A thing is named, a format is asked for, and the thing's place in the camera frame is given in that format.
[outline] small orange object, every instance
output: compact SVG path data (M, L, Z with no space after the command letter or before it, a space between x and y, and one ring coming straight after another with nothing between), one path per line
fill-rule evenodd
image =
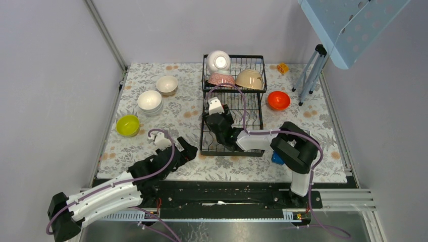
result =
M291 99L285 92L274 91L267 97L267 102L275 110L284 110L290 105Z
M288 66L284 63L281 63L279 65L277 65L277 70L281 73L284 74L285 72L288 71Z

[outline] bowl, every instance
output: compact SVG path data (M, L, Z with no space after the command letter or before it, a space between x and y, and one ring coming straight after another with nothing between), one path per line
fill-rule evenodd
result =
M230 74L221 74L219 72L214 72L210 75L208 83L212 85L218 85L222 83L235 84L235 79Z
M173 76L164 76L156 82L157 90L164 96L174 95L177 91L178 81Z
M206 57L206 67L211 74L218 70L229 70L230 57L224 51L215 50Z
M144 112L151 113L157 111L162 105L162 95L153 90L146 91L138 97L137 103Z
M267 102L275 110L284 110L290 105L291 99L285 92L274 91L267 97Z
M159 109L158 110L155 110L155 111L153 111L153 112L146 112L146 111L142 111L143 112L143 114L144 115L146 115L146 116L155 116L155 115L158 115L159 113L161 113L162 112L162 110L164 109L164 103L162 102L161 104L160 104L160 107L159 107Z
M140 120L135 115L125 115L116 123L116 131L125 137L135 136L140 131Z
M263 78L260 72L253 69L245 69L236 78L236 85L256 90L263 90Z

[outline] enclosure floor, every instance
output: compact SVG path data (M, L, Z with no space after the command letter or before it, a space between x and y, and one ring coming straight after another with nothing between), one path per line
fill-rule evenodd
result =
M288 66L290 70L282 75L276 70L276 65L266 65L267 92L261 100L264 129L275 129L283 122L291 121L310 131L324 149L324 160L315 169L314 182L345 183L342 158L321 86L318 84L314 93L308 95L303 106L299 107L297 95L301 87L296 92L291 92L291 89L304 65ZM156 81L165 75L177 77L178 91L174 96L163 98L161 114L147 117L140 111L137 98L144 91L156 90ZM150 129L166 129L174 139L183 136L199 148L201 77L202 64L132 64L96 177L113 178L136 161L155 154L155 147L147 138ZM284 111L271 110L265 103L269 93L275 90L290 95L292 103ZM141 123L139 134L132 138L124 138L115 130L118 117L126 114L137 115ZM263 157L229 157L203 156L198 152L194 160L172 172L167 179L290 182L291 170L272 163L272 153L272 150L266 150Z

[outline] yellow-green bowl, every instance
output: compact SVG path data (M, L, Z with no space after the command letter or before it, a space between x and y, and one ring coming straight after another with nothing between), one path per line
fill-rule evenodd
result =
M140 120L135 115L123 116L116 124L116 131L125 137L136 136L140 131Z

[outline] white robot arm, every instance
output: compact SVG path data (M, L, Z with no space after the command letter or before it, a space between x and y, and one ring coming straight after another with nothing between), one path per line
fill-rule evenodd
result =
M66 241L108 214L150 202L156 182L196 157L197 148L182 137L177 139L182 151L163 133L152 137L157 155L137 161L119 176L87 191L69 197L54 195L47 212L50 222L46 233L56 242Z
M227 105L222 105L216 97L210 99L208 103L208 113L202 117L208 128L216 135L217 142L231 151L273 149L292 170L291 191L301 197L306 196L310 170L318 153L318 147L313 144L315 139L291 122L284 122L275 130L247 132L243 128L233 128L234 121ZM296 142L294 146L289 144L291 141Z

